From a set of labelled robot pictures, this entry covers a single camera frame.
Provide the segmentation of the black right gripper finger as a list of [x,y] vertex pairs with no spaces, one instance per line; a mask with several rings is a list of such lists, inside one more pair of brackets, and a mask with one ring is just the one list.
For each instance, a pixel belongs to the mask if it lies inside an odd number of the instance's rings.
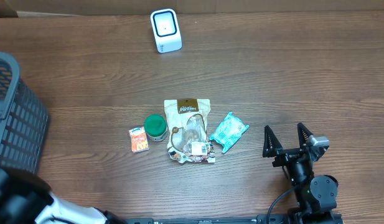
[[265,126],[265,137],[263,145],[263,157],[275,157],[282,151],[283,147],[275,136],[269,125]]
[[299,138],[299,146],[300,148],[303,148],[306,146],[307,140],[310,136],[312,136],[312,133],[302,123],[297,124],[297,131]]

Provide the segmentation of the teal wet wipes pack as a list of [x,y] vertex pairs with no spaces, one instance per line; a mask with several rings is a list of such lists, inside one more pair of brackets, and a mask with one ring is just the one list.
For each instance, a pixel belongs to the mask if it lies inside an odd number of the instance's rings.
[[223,147],[222,153],[225,154],[237,143],[248,128],[249,126],[245,125],[240,118],[229,112],[212,133],[210,140],[220,144]]

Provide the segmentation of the brown Pantree snack pouch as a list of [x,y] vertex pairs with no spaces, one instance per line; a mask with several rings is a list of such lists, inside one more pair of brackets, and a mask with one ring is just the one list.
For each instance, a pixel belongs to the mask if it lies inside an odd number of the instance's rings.
[[209,99],[165,100],[164,112],[169,128],[167,151],[181,164],[214,163],[215,150],[207,135]]

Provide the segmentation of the green lid jar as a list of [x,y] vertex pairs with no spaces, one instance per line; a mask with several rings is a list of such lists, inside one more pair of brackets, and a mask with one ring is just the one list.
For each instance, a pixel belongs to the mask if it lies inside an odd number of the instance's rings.
[[160,142],[168,135],[166,120],[159,114],[152,114],[144,121],[144,129],[150,140]]

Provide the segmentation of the orange Kleenex tissue pack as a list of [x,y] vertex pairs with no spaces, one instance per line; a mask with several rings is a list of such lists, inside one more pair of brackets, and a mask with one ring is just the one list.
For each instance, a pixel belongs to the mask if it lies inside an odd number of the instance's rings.
[[131,151],[133,153],[147,151],[149,143],[144,127],[137,127],[129,130],[131,140]]

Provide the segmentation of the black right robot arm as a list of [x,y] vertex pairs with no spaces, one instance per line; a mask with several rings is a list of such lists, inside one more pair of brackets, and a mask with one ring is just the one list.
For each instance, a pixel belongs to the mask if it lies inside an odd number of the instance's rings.
[[[273,167],[281,167],[291,188],[278,196],[267,214],[257,222],[265,223],[342,223],[342,216],[333,214],[337,207],[339,183],[331,175],[316,176],[313,171],[317,162],[328,150],[329,139],[315,136],[302,123],[297,124],[299,147],[284,149],[270,126],[265,126],[263,157],[272,157]],[[287,194],[294,192],[297,207],[285,215],[272,214],[275,205]]]

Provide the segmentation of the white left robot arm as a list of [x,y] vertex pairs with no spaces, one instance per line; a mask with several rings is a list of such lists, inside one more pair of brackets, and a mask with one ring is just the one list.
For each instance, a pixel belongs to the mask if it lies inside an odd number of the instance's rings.
[[26,170],[0,168],[0,224],[109,224],[126,221],[109,211],[58,198],[50,185]]

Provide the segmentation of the white barcode scanner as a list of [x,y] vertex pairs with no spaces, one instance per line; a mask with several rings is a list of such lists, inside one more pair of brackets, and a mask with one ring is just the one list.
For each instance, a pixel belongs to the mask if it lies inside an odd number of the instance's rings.
[[160,9],[150,15],[152,31],[157,51],[160,54],[173,52],[182,48],[182,37],[173,9]]

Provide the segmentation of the grey plastic mesh basket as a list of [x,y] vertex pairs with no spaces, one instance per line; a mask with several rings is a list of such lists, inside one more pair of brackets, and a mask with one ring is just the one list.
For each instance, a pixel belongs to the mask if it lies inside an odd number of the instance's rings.
[[49,124],[49,112],[22,81],[17,60],[0,52],[0,167],[36,174]]

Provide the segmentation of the brown cardboard backdrop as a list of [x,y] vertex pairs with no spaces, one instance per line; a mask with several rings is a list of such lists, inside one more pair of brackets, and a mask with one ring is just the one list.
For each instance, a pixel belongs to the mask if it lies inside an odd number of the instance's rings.
[[0,0],[0,17],[384,10],[384,0]]

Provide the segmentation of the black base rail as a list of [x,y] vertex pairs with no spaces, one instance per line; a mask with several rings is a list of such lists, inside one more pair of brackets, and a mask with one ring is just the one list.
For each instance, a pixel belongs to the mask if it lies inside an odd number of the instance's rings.
[[155,220],[153,218],[127,218],[124,221],[127,224],[292,224],[292,223],[334,223],[344,224],[341,215],[313,216],[297,221],[286,214],[272,214],[269,216],[269,222],[266,221],[265,214],[259,214],[256,217],[232,217],[232,218],[174,218]]

